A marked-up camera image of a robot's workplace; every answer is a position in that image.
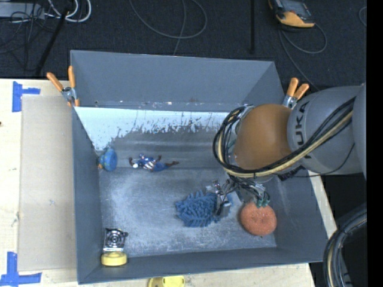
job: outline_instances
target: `yellow object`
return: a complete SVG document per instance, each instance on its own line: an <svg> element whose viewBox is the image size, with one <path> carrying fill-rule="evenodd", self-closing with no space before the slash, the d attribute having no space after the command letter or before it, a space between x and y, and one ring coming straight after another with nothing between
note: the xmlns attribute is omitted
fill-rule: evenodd
<svg viewBox="0 0 383 287"><path fill-rule="evenodd" d="M124 252L107 252L101 255L101 264L108 266L119 266L127 263Z"/></svg>
<svg viewBox="0 0 383 287"><path fill-rule="evenodd" d="M185 278L180 276L154 277L149 280L148 287L184 287Z"/></svg>
<svg viewBox="0 0 383 287"><path fill-rule="evenodd" d="M312 28L314 26L313 23L305 23L299 16L293 11L287 11L283 13L285 17L280 18L280 16L276 15L277 19L287 26L294 26L298 28Z"/></svg>

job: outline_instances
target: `orange object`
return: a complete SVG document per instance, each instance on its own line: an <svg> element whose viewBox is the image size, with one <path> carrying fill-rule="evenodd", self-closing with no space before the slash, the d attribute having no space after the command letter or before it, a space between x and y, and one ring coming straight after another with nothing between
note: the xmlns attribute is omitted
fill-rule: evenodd
<svg viewBox="0 0 383 287"><path fill-rule="evenodd" d="M274 210L269 205L258 208L253 201L242 208L239 220L245 230L255 236L271 234L277 225Z"/></svg>
<svg viewBox="0 0 383 287"><path fill-rule="evenodd" d="M71 88L75 88L76 87L76 80L74 78L73 66L69 66L69 68L68 68L68 78L69 78L69 83L71 85Z"/></svg>
<svg viewBox="0 0 383 287"><path fill-rule="evenodd" d="M298 90L295 92L293 97L297 99L296 101L298 101L301 97L303 97L303 95L306 93L306 91L308 91L308 89L309 89L309 84L307 83L302 84L298 88Z"/></svg>
<svg viewBox="0 0 383 287"><path fill-rule="evenodd" d="M63 85L59 82L59 80L56 78L56 76L52 72L47 73L47 78L49 81L53 83L53 85L57 88L59 92L62 92L64 87Z"/></svg>
<svg viewBox="0 0 383 287"><path fill-rule="evenodd" d="M294 94L295 94L295 91L298 87L298 83L299 83L299 80L297 78L291 78L290 80L290 85L288 86L288 89L287 89L287 96L289 97L293 97Z"/></svg>

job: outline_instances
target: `bin floor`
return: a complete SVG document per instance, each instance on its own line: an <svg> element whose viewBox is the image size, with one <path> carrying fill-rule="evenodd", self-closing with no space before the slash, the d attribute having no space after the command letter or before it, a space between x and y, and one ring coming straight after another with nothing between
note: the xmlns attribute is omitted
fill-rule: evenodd
<svg viewBox="0 0 383 287"><path fill-rule="evenodd" d="M131 134L114 142L118 167L113 172L100 171L102 222L104 228L129 233L125 251L130 257L276 246L273 234L257 237L241 227L238 215L242 203L236 193L230 194L229 216L217 223L186 227L177 217L175 202L204 190L216 179L227 179L212 154L212 140L207 139L211 135ZM161 172L130 167L128 158L137 160L145 149L147 156L161 154L164 163L180 163Z"/></svg>

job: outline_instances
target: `blue toy figure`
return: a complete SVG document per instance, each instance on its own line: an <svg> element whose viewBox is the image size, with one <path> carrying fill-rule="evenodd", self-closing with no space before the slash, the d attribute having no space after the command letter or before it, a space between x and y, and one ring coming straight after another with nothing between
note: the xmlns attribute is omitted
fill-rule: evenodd
<svg viewBox="0 0 383 287"><path fill-rule="evenodd" d="M165 170L173 165L177 165L179 162L173 161L171 163L161 163L161 155L155 160L154 157L146 157L143 153L140 153L139 160L136 163L133 162L133 159L129 157L129 164L133 168L143 168L149 170L150 172L158 172Z"/></svg>

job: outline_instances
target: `cable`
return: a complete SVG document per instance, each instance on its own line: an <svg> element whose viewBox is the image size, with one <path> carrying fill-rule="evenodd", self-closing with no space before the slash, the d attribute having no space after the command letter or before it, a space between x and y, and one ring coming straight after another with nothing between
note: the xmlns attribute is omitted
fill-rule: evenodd
<svg viewBox="0 0 383 287"><path fill-rule="evenodd" d="M65 20L68 21L68 22L74 22L74 23L81 23L81 22L85 22L86 20L89 19L91 13L92 13L92 3L90 2L90 0L86 0L87 1L87 4L88 4L88 12L86 14L86 16L82 19L71 19L72 16L74 16L77 11L78 11L78 1L77 0L74 0L75 2L75 10L71 13L69 13L68 15L65 16ZM49 14L49 13L45 13L46 16L49 16L49 17L54 17L54 18L61 18L61 13L56 9L56 7L54 7L54 4L52 2L52 0L48 0L48 3L49 5L51 6L52 10L57 14L57 15L52 15L52 14Z"/></svg>
<svg viewBox="0 0 383 287"><path fill-rule="evenodd" d="M341 169L346 164L346 162L347 162L349 156L351 155L351 152L354 149L354 147L355 147L355 143L352 144L352 146L351 146L351 148L350 148L350 150L349 150L349 152L348 152L348 154L346 156L346 159L343 161L343 163L338 168L335 168L335 169L333 169L331 171L328 171L328 172L319 173L319 174L316 174L316 175L304 175L304 176L296 175L294 177L296 177L296 178L313 178L314 176L326 176L326 175L329 175L331 173L334 173L334 172L338 171L339 169Z"/></svg>
<svg viewBox="0 0 383 287"><path fill-rule="evenodd" d="M346 287L341 264L341 249L352 233L367 224L367 209L362 206L354 210L351 217L335 231L326 244L323 258L325 283L329 287Z"/></svg>
<svg viewBox="0 0 383 287"><path fill-rule="evenodd" d="M133 3L132 3L132 0L129 0L129 3L130 3L130 6L132 7L133 9L133 12L135 13L135 15L140 19L140 21L142 21L142 23L144 25L146 25L146 27L148 27L149 29L151 29L153 32L159 34L159 35L162 35L162 36L165 36L165 37L168 37L168 38L173 38L173 39L177 39L177 40L181 40L181 39L190 39L190 38L194 38L194 37L197 37L198 35L200 35L205 29L206 29L206 26L207 26L207 23L208 23L208 17L206 15L206 12L205 10L203 9L203 6L201 6L200 3L198 3L196 0L190 0L192 2L194 2L202 11L203 13L203 16L205 18L205 22L203 24L203 27L200 31L198 31L197 33L195 34L192 34L192 35L182 35L183 34L183 30L184 30L184 27L185 27L185 23L186 23L186 6L185 6L185 3L184 3L184 0L182 0L183 2L183 6L184 6L184 20L183 20L183 26L182 26L182 29L181 29L181 33L179 35L170 35L170 34L167 34L167 33L163 33L155 28L153 28L152 26L150 26L137 12L137 10L135 9L135 7L133 6Z"/></svg>
<svg viewBox="0 0 383 287"><path fill-rule="evenodd" d="M290 155L284 157L284 158L281 158L280 160L278 160L277 162L275 163L272 163L264 168L261 168L261 169L254 169L254 170L245 170L245 169L242 169L238 166L234 166L234 165L229 165L227 164L226 162L223 162L223 161L220 161L219 158L218 158L218 155L217 155L217 152L215 150L215 144L218 140L218 138L220 136L222 136L222 133L225 132L225 129L227 127L227 125L229 123L234 123L236 122L238 119L240 119L238 117L238 115L240 113L242 113L246 108L247 109L252 109L252 106L242 106L240 108L237 108L235 110L233 110L232 112L229 113L229 115L224 119L220 129L218 130L217 134L215 135L214 137L214 140L213 140L213 153L214 153L214 156L218 159L218 162L220 162L220 164L225 167L225 168L228 168L230 170L233 170L233 171L236 171L236 172L244 172L244 173L255 173L255 172L262 172L262 171L265 171L265 170L268 170L268 169L272 169L274 167L278 167L280 164L282 163L285 163L287 160L290 160L291 158L293 158L295 155L298 155L300 152L304 151L308 146L310 146L311 143L315 142L316 139L320 138L321 135L323 135L323 133L321 134L321 132L323 131L323 129L325 128L325 126L332 120L332 118L338 113L340 112L341 110L343 110L344 108L347 108L346 111L344 111L344 113L339 116L339 118L332 124L329 126L328 129L331 129L331 127L333 127L337 122L339 122L341 120L341 118L345 117L349 112L352 111L352 104L354 103L355 101L355 97L354 98L351 98L350 100L346 101L345 103L343 103L342 105L338 106L321 124L321 126L319 126L319 128L314 132L314 134L312 134L312 136L306 141L306 143L304 145L302 145L299 149L293 151ZM221 150L225 150L225 147L226 147L226 141L222 140L221 143L220 143L220 149Z"/></svg>
<svg viewBox="0 0 383 287"><path fill-rule="evenodd" d="M290 53L288 52L285 44L283 43L283 40L282 40L282 36L281 36L281 31L279 30L279 39L281 40L281 44L283 46L283 49L285 50L286 52L286 55L288 56L288 58L291 60L291 62L294 64L295 68L300 72L300 74L307 80L308 83L310 83L311 86L313 86L317 91L320 91L320 89L312 82L309 80L309 78L303 73L303 71L298 67L298 65L296 64L296 62L294 61L294 59L290 56Z"/></svg>
<svg viewBox="0 0 383 287"><path fill-rule="evenodd" d="M286 35L286 33L285 33L284 31L282 31L282 34L283 34L283 36L285 36L286 40L287 40L292 46L294 46L296 49L298 49L299 51L302 51L302 52L304 52L304 53L309 53L309 54L318 54L318 53L323 52L323 51L326 49L326 47L327 47L327 37L326 37L326 34L324 33L323 29L322 29L317 23L316 23L315 25L316 25L316 26L319 28L319 30L322 32L323 37L324 37L324 45L323 45L322 49L320 49L320 50L318 50L318 51L308 51L308 50L304 50L304 49L298 47L296 44L294 44L294 43L287 37L287 35Z"/></svg>
<svg viewBox="0 0 383 287"><path fill-rule="evenodd" d="M361 18L361 14L362 14L362 12L363 12L364 10L366 10L366 9L367 9L367 7L362 7L362 8L359 10L359 14L358 14L358 16L359 16L359 20L362 22L363 26L365 26L365 27L367 27L367 23Z"/></svg>
<svg viewBox="0 0 383 287"><path fill-rule="evenodd" d="M183 20L183 23L182 23L182 28L181 28L181 32L180 32L180 37L182 37L182 34L183 34L183 32L184 32L184 28L185 28L185 25L186 25L186 16L187 16L185 0L181 0L181 2L182 2L182 5L183 5L183 7L184 7L184 20ZM179 38L179 39L177 40L177 44L176 44L176 46L175 46L175 48L174 48L173 55L175 55L175 53L177 52L178 46L179 46L179 44L180 44L180 41L181 41L181 38Z"/></svg>
<svg viewBox="0 0 383 287"><path fill-rule="evenodd" d="M308 54L317 54L317 53L321 53L323 52L326 47L327 47L327 37L326 37L326 33L324 33L323 29L318 25L318 23L315 23L315 25L319 28L319 30L321 31L321 33L323 34L323 37L324 37L324 45L322 47L322 49L318 50L318 51L308 51L308 50L304 50L298 46L296 46L295 44L293 44L293 42L291 42L289 40L289 38L287 37L287 35L280 29L278 30L279 32L279 40L281 41L281 44L282 44L282 47L286 53L286 55L288 56L288 58L291 60L291 62L294 64L295 68L300 72L300 74L307 80L308 83L310 83L310 85L312 85L317 91L320 91L320 89L311 81L308 79L308 77L302 72L302 70L298 67L298 65L296 64L296 62L293 60L293 58L291 57L290 53L288 52L283 40L282 40L282 35L286 38L286 40L292 45L294 46L296 49L298 49L299 51L301 52L304 52L304 53L308 53Z"/></svg>
<svg viewBox="0 0 383 287"><path fill-rule="evenodd" d="M216 157L217 161L223 166L224 170L228 174L232 174L237 177L243 178L255 178L256 176L266 176L273 174L277 171L283 170L298 160L300 160L305 155L312 152L316 147L325 143L329 139L331 139L334 135L337 135L341 130L345 128L345 124L348 124L349 120L352 116L352 104L355 101L355 97L346 101L342 105L338 106L319 126L319 128L314 132L314 134L306 141L306 143L301 146L299 149L293 151L290 155L272 163L266 167L254 170L242 169L238 166L234 166L227 163L224 155L226 154L226 127L230 127L231 124L235 123L240 118L238 117L240 113L242 113L246 108L246 106L242 106L237 108L229 113L229 115L224 119L220 129L213 140L213 154ZM345 109L343 113L341 113L338 118L325 129L325 126L335 117L335 115L341 110Z"/></svg>

